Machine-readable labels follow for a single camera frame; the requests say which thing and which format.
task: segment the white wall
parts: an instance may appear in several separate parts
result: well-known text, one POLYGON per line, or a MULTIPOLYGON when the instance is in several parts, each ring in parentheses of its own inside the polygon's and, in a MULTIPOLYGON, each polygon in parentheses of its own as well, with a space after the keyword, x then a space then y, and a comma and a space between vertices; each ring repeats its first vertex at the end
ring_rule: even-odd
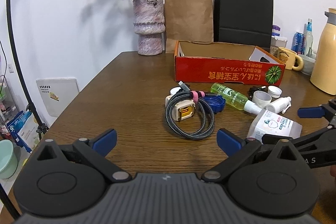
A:
MULTIPOLYGON (((326 23, 324 11, 335 6, 336 0, 274 0, 274 23, 291 40, 312 18, 313 48, 317 49, 326 23)), ((131 0, 12 0, 12 17, 28 89, 49 125, 54 118, 46 112, 36 79, 75 77, 83 89, 120 52, 137 49, 131 0)), ((0 0, 0 40, 8 61, 13 63, 5 0, 0 0)), ((8 74, 8 78, 23 109, 26 100, 16 73, 8 74)))

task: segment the mug handle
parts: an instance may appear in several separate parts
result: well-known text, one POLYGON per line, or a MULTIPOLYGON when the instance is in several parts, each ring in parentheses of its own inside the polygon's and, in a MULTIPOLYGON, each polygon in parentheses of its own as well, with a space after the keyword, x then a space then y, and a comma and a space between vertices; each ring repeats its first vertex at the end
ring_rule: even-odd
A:
POLYGON ((297 59, 298 66, 297 67, 293 66, 293 70, 302 70, 304 64, 302 57, 296 55, 295 59, 297 59))

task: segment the screw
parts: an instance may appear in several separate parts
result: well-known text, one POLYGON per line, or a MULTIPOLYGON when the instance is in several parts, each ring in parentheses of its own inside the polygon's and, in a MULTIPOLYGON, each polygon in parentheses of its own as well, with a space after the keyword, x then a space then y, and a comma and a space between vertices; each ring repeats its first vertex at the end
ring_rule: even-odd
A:
POLYGON ((118 171, 118 172, 114 172, 112 175, 112 178, 114 178, 115 180, 125 180, 128 179, 129 174, 125 171, 118 171))
POLYGON ((204 173, 204 177, 207 179, 219 179, 221 174, 217 171, 207 171, 204 173))

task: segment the brown paper bag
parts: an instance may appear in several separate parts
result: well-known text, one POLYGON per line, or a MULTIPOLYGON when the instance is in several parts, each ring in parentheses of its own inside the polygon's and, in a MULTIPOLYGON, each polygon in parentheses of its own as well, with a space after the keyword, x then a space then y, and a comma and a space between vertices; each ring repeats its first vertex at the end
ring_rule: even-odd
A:
POLYGON ((213 42, 212 0, 165 0, 166 53, 176 40, 213 42))

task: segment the black tripod stand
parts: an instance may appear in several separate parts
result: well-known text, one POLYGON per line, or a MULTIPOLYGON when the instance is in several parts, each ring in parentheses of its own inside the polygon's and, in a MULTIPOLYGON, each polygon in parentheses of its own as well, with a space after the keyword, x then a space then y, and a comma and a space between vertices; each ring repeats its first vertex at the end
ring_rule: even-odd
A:
POLYGON ((11 0, 6 0, 6 12, 7 12, 7 25, 8 25, 10 47, 12 49, 16 71, 17 71, 22 89, 23 89, 23 91, 25 93, 25 96, 27 98, 27 101, 28 101, 28 105, 27 105, 26 109, 29 110, 30 112, 32 112, 32 114, 34 115, 34 117, 37 121, 37 124, 38 124, 37 133, 39 134, 39 138, 41 140, 42 133, 45 134, 49 128, 46 126, 45 123, 42 122, 40 116, 38 115, 38 113, 36 111, 36 107, 35 107, 32 99, 30 97, 29 92, 28 92, 28 89, 27 89, 27 86, 26 86, 26 83, 25 83, 25 79, 22 75, 22 71, 21 71, 21 67, 20 67, 19 59, 17 57, 17 52, 16 52, 16 48, 15 48, 15 43, 14 43, 12 15, 11 15, 11 0))

